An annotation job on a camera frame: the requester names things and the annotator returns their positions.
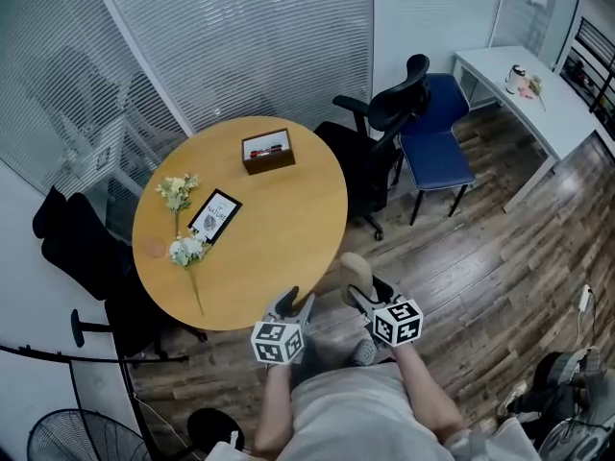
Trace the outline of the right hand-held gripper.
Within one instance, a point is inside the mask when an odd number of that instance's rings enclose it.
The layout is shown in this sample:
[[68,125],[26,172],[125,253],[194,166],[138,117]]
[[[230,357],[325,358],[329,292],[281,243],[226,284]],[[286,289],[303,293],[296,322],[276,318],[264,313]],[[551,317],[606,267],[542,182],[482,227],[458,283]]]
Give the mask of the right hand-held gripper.
[[424,314],[417,302],[403,296],[400,288],[373,276],[378,301],[365,296],[357,287],[347,285],[342,292],[346,305],[358,310],[367,320],[366,330],[377,342],[396,348],[418,339]]

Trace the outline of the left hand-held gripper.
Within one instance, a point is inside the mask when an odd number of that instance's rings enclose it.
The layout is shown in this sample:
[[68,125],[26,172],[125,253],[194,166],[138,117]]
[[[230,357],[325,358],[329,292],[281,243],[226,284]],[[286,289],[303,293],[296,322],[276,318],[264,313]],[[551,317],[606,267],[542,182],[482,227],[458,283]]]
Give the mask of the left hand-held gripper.
[[258,362],[288,365],[305,348],[304,330],[310,320],[315,294],[311,293],[301,309],[290,316],[298,293],[298,286],[283,291],[268,305],[262,320],[255,323],[251,345]]

